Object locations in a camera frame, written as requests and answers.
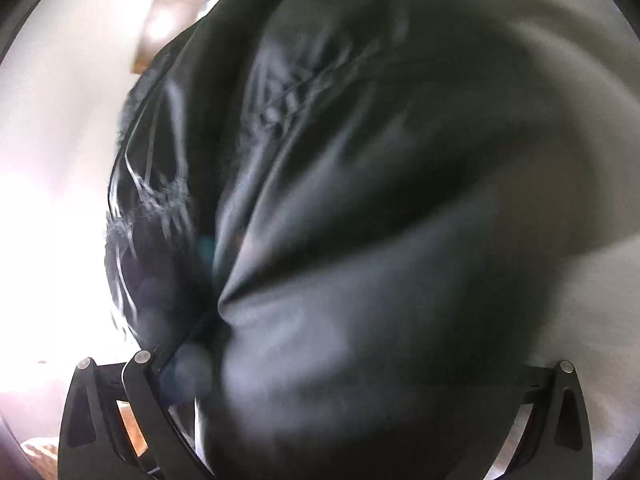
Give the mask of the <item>black puffer coat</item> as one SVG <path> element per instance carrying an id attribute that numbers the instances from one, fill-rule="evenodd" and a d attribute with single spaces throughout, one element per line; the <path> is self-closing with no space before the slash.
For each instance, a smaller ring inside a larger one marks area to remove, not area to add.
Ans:
<path id="1" fill-rule="evenodd" d="M 494 0 L 220 0 L 131 89 L 105 266 L 142 348 L 216 309 L 225 479 L 441 479 L 590 233 L 573 116 Z"/>

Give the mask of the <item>wooden headboard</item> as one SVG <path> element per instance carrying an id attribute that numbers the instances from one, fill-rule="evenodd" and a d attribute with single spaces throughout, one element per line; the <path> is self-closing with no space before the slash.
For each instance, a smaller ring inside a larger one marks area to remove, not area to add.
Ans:
<path id="1" fill-rule="evenodd" d="M 142 74 L 160 49 L 202 18 L 217 0 L 154 0 L 140 35 L 131 71 Z"/>

